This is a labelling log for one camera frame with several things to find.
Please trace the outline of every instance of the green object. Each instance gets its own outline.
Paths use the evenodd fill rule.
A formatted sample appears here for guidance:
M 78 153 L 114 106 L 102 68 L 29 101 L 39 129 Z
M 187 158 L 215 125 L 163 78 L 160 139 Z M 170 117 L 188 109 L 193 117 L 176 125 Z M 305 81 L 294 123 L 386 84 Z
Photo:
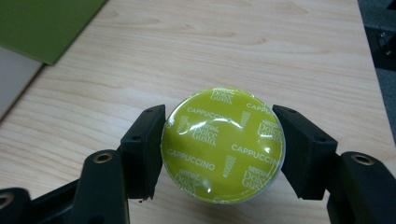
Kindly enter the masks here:
M 183 101 L 163 130 L 163 163 L 178 186 L 208 203 L 241 203 L 276 179 L 285 136 L 276 114 L 235 89 L 201 91 Z
M 106 0 L 0 0 L 0 45 L 55 64 Z

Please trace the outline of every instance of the screw hole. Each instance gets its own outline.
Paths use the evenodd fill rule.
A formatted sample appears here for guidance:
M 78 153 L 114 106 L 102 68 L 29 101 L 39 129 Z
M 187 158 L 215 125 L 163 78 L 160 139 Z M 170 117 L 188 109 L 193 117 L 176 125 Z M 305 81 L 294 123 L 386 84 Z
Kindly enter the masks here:
M 0 210 L 5 208 L 7 205 L 14 201 L 14 194 L 12 193 L 3 193 L 0 195 Z
M 359 154 L 352 155 L 352 159 L 363 165 L 374 165 L 374 161 L 372 159 Z
M 111 153 L 104 152 L 95 156 L 95 158 L 93 158 L 93 161 L 96 163 L 104 163 L 107 161 L 111 161 L 111 159 L 113 159 L 113 155 Z
M 141 137 L 140 136 L 138 136 L 138 135 L 134 135 L 134 136 L 132 136 L 132 140 L 134 140 L 134 141 L 140 141 L 140 139 L 141 139 Z

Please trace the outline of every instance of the wood grain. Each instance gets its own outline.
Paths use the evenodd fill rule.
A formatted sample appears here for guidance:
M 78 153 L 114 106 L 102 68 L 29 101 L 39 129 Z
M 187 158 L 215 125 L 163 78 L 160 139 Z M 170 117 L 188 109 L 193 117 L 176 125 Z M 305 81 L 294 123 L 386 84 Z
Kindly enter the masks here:
M 396 151 L 361 15 L 351 0 L 111 0 L 0 123 L 0 189 L 33 198 L 79 177 L 116 148 L 145 108 L 212 87 L 294 108 L 396 174 Z M 298 200 L 283 175 L 255 199 L 197 202 L 162 171 L 134 223 L 329 223 L 323 201 Z

